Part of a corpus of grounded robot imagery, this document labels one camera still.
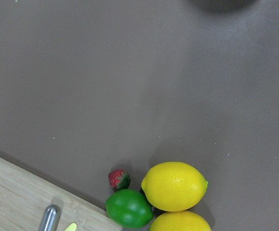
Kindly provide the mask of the red strawberry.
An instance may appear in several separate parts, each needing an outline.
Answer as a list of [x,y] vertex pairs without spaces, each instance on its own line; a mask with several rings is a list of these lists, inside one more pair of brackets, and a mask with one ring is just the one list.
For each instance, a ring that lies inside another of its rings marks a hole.
[[124,169],[116,169],[108,174],[109,184],[116,190],[128,189],[131,183],[130,175]]

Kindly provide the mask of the yellow lemon far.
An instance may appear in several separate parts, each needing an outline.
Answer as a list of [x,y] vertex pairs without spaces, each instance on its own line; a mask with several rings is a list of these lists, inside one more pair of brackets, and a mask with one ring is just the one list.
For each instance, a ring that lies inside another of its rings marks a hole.
[[208,181],[196,168],[183,162],[155,165],[141,182],[147,200],[168,212],[194,207],[204,197],[208,186]]

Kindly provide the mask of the yellow lemon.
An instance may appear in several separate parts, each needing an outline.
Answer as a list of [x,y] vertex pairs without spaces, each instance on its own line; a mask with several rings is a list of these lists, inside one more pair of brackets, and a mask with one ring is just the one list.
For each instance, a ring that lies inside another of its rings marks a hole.
[[208,186],[208,181],[196,168],[183,162],[155,165],[141,182],[147,200],[168,212],[194,207],[204,197]]
[[166,212],[150,225],[149,231],[211,231],[209,223],[190,211]]

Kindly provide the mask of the green lime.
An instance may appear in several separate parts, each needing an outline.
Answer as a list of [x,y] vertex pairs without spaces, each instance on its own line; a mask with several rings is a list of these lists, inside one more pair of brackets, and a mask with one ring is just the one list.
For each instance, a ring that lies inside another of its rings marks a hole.
[[106,201],[108,217],[128,229],[139,229],[154,217],[152,205],[135,190],[123,189],[113,193]]

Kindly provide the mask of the yellow lemon near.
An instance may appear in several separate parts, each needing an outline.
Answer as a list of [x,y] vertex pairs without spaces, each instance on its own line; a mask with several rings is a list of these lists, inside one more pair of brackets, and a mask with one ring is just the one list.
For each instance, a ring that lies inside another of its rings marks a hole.
[[190,211],[166,212],[150,225],[149,231],[211,231],[209,223]]

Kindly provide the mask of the yellow plastic knife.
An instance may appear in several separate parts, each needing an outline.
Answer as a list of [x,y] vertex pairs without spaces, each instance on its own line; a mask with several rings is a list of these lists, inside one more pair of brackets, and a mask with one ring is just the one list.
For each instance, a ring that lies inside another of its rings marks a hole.
[[72,222],[67,226],[67,228],[64,231],[76,231],[77,224],[75,222]]

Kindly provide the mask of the steel muddler rod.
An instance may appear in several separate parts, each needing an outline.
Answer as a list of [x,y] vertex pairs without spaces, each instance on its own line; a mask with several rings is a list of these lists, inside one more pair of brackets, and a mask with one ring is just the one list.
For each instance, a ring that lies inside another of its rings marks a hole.
[[57,205],[49,205],[45,208],[38,231],[55,231],[61,217],[61,209]]

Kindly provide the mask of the bamboo cutting board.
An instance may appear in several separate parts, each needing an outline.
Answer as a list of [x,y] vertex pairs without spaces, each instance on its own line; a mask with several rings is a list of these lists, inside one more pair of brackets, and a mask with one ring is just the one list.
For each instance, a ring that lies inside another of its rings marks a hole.
[[120,231],[103,209],[0,158],[0,231],[36,231],[47,206],[61,210],[57,229]]

